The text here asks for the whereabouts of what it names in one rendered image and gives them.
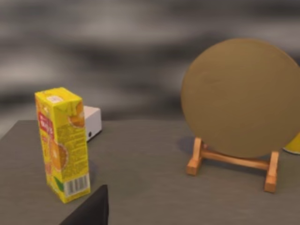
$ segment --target yellow object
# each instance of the yellow object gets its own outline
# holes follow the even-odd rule
[[[63,203],[90,193],[83,100],[65,88],[35,93],[46,180]]]
[[[284,148],[284,150],[300,155],[300,133]]]

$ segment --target stand leg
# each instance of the stand leg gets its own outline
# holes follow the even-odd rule
[[[264,191],[275,193],[277,183],[277,167],[278,167],[279,152],[274,151],[271,153],[270,166],[267,171],[266,182]]]
[[[199,166],[202,162],[201,145],[202,145],[201,138],[196,137],[194,142],[194,148],[193,148],[193,156],[190,159],[186,169],[186,172],[189,175],[193,175],[193,176],[197,175]]]

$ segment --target carton top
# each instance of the carton top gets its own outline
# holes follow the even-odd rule
[[[35,93],[35,96],[39,99],[47,101],[51,105],[58,105],[67,101],[82,100],[81,97],[63,87],[39,91]]]

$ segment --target round wooden board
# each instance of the round wooden board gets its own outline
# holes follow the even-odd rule
[[[181,105],[195,136],[212,149],[239,158],[264,156],[300,131],[300,69],[263,41],[227,40],[191,64]]]

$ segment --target black object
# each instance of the black object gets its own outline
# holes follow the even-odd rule
[[[108,188],[102,185],[60,225],[108,225],[108,215]]]

